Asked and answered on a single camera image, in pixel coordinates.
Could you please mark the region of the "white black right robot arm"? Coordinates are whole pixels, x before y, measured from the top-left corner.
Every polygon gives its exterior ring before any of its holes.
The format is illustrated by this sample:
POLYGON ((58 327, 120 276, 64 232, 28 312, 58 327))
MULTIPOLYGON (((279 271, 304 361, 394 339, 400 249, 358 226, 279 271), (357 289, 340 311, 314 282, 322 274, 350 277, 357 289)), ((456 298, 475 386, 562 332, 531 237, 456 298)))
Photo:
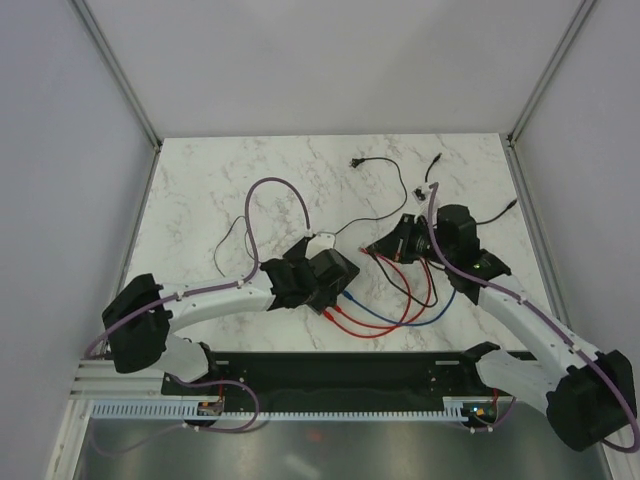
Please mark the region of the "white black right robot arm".
POLYGON ((399 264, 433 261, 458 293, 504 325, 533 355, 518 360, 500 347, 470 349, 457 370, 469 394, 503 391, 545 415, 560 440, 575 451, 624 427, 639 434, 633 370, 621 352, 604 353, 537 306, 511 269, 482 248, 477 223, 462 205, 428 215, 405 214, 386 236, 366 247, 399 264))

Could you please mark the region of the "black network switch box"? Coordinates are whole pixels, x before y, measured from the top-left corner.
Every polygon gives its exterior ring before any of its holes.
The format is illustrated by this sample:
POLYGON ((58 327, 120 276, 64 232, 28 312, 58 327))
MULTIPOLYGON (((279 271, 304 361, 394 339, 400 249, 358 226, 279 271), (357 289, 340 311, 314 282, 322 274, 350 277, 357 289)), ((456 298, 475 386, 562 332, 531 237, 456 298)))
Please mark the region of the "black network switch box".
POLYGON ((335 307, 338 296, 360 273, 357 265, 333 248, 321 251, 308 264, 314 287, 306 305, 316 314, 335 307))

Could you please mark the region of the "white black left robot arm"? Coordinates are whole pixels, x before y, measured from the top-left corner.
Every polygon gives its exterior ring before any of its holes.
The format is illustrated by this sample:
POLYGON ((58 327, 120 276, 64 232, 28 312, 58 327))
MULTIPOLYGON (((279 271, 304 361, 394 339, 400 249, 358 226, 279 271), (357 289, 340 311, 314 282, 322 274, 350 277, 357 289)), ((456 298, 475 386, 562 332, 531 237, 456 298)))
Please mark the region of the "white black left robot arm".
POLYGON ((360 273, 333 248, 313 258, 285 257, 260 264, 250 278, 187 284, 160 284, 140 275, 103 311, 102 319, 119 374, 156 369, 186 383, 197 394, 219 380, 213 351, 177 332, 200 322, 247 312, 308 307, 317 314, 360 273))

